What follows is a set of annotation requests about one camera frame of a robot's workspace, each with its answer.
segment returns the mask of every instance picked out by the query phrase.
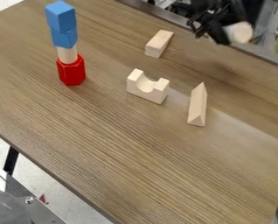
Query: wooden table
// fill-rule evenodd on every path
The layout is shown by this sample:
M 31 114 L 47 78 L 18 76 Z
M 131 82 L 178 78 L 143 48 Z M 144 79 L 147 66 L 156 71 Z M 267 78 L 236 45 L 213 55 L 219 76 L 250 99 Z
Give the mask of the wooden table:
M 1 137 L 114 222 L 272 220 L 278 67 L 115 1 L 74 0 L 88 78 L 66 87 L 47 3 L 27 0 L 0 13 Z M 175 32 L 170 46 L 161 59 L 144 56 L 160 28 Z M 163 105 L 126 93 L 134 68 L 170 80 Z M 186 123 L 201 81 L 209 93 L 205 128 Z

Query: gray floor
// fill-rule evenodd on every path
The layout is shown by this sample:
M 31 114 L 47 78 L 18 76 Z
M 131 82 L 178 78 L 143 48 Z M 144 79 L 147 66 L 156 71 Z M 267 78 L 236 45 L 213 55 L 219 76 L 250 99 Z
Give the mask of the gray floor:
M 9 145 L 0 139 L 0 167 L 3 167 L 8 149 Z M 13 177 L 36 196 L 40 197 L 44 194 L 47 202 L 49 202 L 48 206 L 67 223 L 111 223 L 21 155 L 18 158 Z

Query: blue cube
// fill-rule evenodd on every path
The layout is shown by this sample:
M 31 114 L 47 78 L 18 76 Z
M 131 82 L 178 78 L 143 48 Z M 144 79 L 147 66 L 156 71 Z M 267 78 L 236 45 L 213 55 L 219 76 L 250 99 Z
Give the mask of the blue cube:
M 64 1 L 46 5 L 45 17 L 49 26 L 57 32 L 68 32 L 77 27 L 76 11 Z
M 78 32 L 76 27 L 65 33 L 55 31 L 53 30 L 53 28 L 50 28 L 50 30 L 51 30 L 52 42 L 54 46 L 61 46 L 70 49 L 78 41 Z

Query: table leg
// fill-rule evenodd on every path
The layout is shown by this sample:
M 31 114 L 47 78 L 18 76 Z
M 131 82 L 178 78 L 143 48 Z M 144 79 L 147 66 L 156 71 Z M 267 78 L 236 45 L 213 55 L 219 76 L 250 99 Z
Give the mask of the table leg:
M 10 147 L 3 169 L 11 176 L 17 163 L 17 157 L 18 151 Z

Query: red hexagonal block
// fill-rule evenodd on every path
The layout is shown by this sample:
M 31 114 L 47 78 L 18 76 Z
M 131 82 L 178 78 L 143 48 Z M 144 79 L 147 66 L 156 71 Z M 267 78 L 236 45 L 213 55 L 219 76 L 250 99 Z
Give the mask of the red hexagonal block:
M 62 63 L 56 60 L 59 78 L 67 86 L 77 86 L 86 79 L 85 63 L 82 56 L 78 54 L 78 59 L 72 64 Z

